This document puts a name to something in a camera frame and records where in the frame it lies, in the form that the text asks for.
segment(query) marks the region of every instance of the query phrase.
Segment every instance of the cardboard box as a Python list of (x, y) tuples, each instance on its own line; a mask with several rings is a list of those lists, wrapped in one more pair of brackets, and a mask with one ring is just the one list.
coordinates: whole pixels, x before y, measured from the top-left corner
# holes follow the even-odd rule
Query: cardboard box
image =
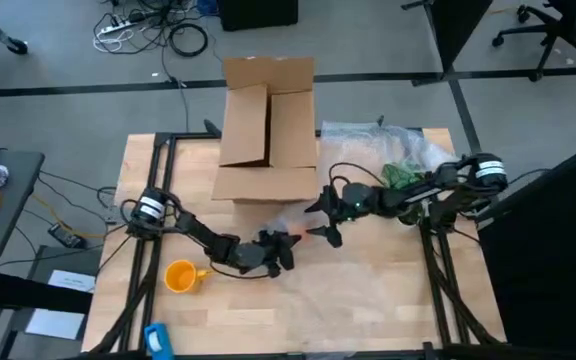
[(225, 59), (224, 74), (228, 93), (212, 198), (316, 198), (314, 59)]

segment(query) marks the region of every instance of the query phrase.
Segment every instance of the green object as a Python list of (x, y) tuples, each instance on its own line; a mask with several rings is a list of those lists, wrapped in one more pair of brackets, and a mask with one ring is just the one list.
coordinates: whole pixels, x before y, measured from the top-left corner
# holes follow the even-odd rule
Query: green object
[[(402, 189), (408, 185), (423, 180), (423, 173), (416, 164), (386, 164), (381, 170), (381, 177), (386, 180), (386, 185), (390, 189)], [(411, 205), (412, 208), (406, 214), (399, 216), (399, 221), (405, 225), (417, 224), (423, 215), (421, 204)]]

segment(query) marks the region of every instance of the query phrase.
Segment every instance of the wooden tabletop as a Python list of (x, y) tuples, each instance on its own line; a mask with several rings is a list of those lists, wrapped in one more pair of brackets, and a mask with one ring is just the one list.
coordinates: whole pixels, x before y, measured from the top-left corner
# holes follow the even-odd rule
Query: wooden tabletop
[[(431, 142), (453, 151), (447, 129), (423, 132)], [(153, 136), (128, 137), (117, 202), (137, 199), (143, 191)], [(305, 228), (312, 226), (300, 205), (242, 205), (210, 200), (219, 159), (216, 140), (178, 141), (175, 159), (171, 191), (186, 209), (217, 233), (235, 234), (247, 241), (262, 224), (278, 215), (291, 232), (303, 234)], [(164, 161), (165, 156), (159, 164), (159, 179)], [(340, 169), (339, 174), (371, 183), (368, 176), (352, 169)], [(456, 227), (476, 236), (472, 222), (460, 218)], [(175, 260), (186, 259), (205, 269), (208, 258), (184, 236), (166, 235), (152, 319), (166, 324), (176, 354), (410, 350), (421, 348), (423, 341), (440, 347), (419, 229), (397, 220), (368, 216), (344, 223), (340, 230), (344, 239), (340, 249), (333, 249), (324, 238), (304, 236), (294, 248), (295, 269), (284, 271), (276, 279), (237, 280), (213, 274), (193, 295), (175, 294), (166, 288), (166, 267)], [(125, 237), (115, 233), (108, 238), (102, 261)], [(503, 340), (503, 327), (480, 248), (458, 234), (449, 235), (448, 240), (465, 303), (493, 336)], [(101, 340), (123, 309), (134, 248), (135, 242), (129, 241), (99, 275), (84, 351)], [(143, 269), (147, 267), (149, 251), (150, 244)], [(451, 334), (456, 339), (452, 311), (448, 308), (447, 312)], [(141, 309), (135, 315), (131, 348), (136, 348), (142, 331), (140, 318)]]

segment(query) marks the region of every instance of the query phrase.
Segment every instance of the black metal frame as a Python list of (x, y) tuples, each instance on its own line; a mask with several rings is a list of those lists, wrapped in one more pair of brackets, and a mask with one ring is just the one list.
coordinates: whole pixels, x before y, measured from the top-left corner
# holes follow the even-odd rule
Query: black metal frame
[[(148, 185), (154, 186), (157, 180), (157, 167), (160, 161), (160, 153), (163, 145), (168, 144), (168, 158), (164, 170), (163, 189), (169, 190), (172, 181), (172, 172), (174, 166), (174, 156), (176, 143), (178, 140), (199, 140), (199, 139), (218, 139), (214, 134), (210, 133), (157, 133), (153, 144), (153, 154), (151, 158), (150, 171), (148, 174)], [(540, 349), (527, 349), (516, 348), (507, 344), (492, 344), (492, 345), (472, 345), (470, 344), (470, 336), (468, 326), (471, 328), (477, 326), (478, 322), (475, 317), (470, 313), (465, 304), (461, 303), (459, 295), (459, 287), (457, 284), (457, 277), (454, 271), (454, 264), (450, 254), (450, 246), (448, 244), (447, 234), (443, 229), (436, 229), (430, 226), (428, 219), (419, 225), (421, 232), (421, 240), (424, 251), (424, 260), (426, 262), (426, 269), (430, 282), (430, 290), (432, 293), (433, 307), (435, 309), (437, 329), (441, 340), (441, 350), (435, 350), (431, 343), (426, 342), (422, 344), (420, 350), (408, 351), (360, 351), (354, 354), (353, 359), (394, 359), (394, 360), (431, 360), (431, 359), (576, 359), (576, 354), (561, 353), (554, 351), (546, 351)], [(439, 243), (439, 250), (444, 266), (443, 276), (438, 278), (433, 270), (438, 270), (439, 266), (435, 258), (435, 249), (433, 245), (433, 236), (437, 237)], [(143, 240), (139, 240), (135, 249), (133, 259), (133, 268), (130, 277), (130, 285), (128, 292), (128, 300), (130, 302), (132, 297), (136, 294), (136, 289), (139, 285), (139, 275), (141, 273), (142, 259), (144, 256), (145, 245)], [(154, 241), (151, 253), (151, 262), (158, 265), (161, 255), (161, 241)], [(148, 289), (145, 297), (142, 328), (150, 324), (152, 319), (152, 310), (154, 306), (154, 293), (156, 281)], [(446, 308), (443, 301), (442, 290), (446, 292), (449, 290), (452, 296), (446, 292), (451, 302), (453, 303), (453, 312), (455, 315), (456, 328), (459, 335), (459, 343), (454, 343), (451, 340), (451, 335), (448, 327), (448, 320), (446, 317)], [(146, 355), (145, 342), (143, 333), (139, 336), (138, 350), (128, 350), (128, 343), (130, 341), (130, 332), (132, 327), (132, 320), (128, 321), (125, 325), (119, 344), (119, 353), (109, 354), (90, 354), (89, 358), (98, 359), (111, 359), (111, 358), (131, 358), (131, 359), (149, 359)], [(241, 354), (241, 355), (177, 355), (176, 359), (305, 359), (303, 353), (285, 353), (285, 354)]]

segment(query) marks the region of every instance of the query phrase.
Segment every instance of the plastic bag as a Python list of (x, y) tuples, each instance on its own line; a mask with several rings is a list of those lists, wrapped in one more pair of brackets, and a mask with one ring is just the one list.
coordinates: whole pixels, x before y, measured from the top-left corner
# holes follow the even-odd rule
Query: plastic bag
[[(330, 183), (329, 170), (338, 162), (364, 167), (380, 177), (384, 165), (400, 174), (426, 172), (455, 158), (423, 135), (396, 126), (325, 122), (319, 142), (319, 186)], [(336, 166), (332, 177), (377, 184), (367, 172)], [(361, 251), (350, 246), (333, 249), (324, 239), (314, 239), (306, 229), (327, 225), (323, 212), (305, 214), (312, 202), (287, 206), (266, 229), (302, 235), (293, 248), (295, 269), (275, 281), (286, 297), (282, 312), (287, 335), (295, 350), (309, 360), (340, 360), (365, 348), (371, 321), (393, 316), (383, 283)]]

